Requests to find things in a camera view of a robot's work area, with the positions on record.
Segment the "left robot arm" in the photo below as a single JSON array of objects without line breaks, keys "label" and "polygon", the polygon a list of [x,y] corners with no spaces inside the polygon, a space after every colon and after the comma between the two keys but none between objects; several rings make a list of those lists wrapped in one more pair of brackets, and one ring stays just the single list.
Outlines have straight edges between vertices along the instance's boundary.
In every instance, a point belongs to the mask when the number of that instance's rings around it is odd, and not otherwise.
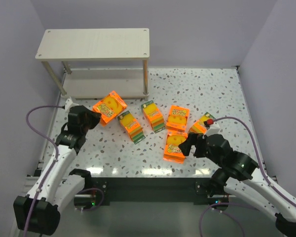
[{"label": "left robot arm", "polygon": [[82,105],[62,108],[68,113],[67,122],[55,141],[47,138],[54,146],[52,157],[27,194],[13,203],[17,227],[24,236],[28,232],[53,235],[62,210],[74,196],[98,190],[87,170],[74,169],[67,178],[64,175],[84,145],[87,132],[100,122],[101,114]]}]

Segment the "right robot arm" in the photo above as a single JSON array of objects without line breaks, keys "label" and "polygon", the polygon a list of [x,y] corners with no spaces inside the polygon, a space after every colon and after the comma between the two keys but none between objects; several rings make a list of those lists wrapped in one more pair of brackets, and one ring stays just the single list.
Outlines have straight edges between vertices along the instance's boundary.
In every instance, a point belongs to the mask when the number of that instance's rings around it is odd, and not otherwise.
[{"label": "right robot arm", "polygon": [[287,237],[296,237],[296,197],[271,179],[256,161],[235,151],[220,134],[190,133],[179,145],[184,156],[192,146],[196,158],[208,158],[219,166],[210,179],[210,191],[231,192],[275,221]]}]

